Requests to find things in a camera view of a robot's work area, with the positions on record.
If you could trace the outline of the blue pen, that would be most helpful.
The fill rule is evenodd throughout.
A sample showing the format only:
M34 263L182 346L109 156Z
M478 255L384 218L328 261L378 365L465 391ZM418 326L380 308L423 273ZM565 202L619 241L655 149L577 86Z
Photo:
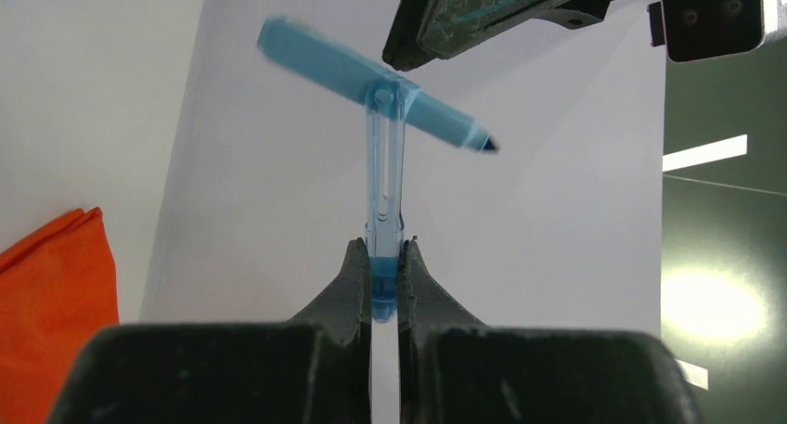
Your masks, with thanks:
M404 245L401 206L406 128L412 126L449 146L481 153L498 152L497 142L472 116L295 19L266 19L257 45L279 67L366 112L371 316L386 323L397 310L396 273Z

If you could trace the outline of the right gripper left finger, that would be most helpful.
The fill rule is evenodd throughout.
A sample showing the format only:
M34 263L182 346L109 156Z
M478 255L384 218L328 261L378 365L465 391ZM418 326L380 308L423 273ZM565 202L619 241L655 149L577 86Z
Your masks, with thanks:
M370 264L349 242L338 275L282 322L105 328L79 354L51 423L368 423Z

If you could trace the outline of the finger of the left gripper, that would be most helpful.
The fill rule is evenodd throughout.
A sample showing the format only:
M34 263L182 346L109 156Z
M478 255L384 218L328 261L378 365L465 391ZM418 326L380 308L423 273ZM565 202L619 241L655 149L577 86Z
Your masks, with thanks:
M381 57L397 71L448 60L573 0L400 0Z

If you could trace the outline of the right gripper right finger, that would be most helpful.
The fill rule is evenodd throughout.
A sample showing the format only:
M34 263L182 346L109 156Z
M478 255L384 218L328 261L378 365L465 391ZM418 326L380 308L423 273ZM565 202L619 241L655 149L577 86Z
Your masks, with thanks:
M484 324L408 240L397 273L404 423L699 423L664 344L623 330Z

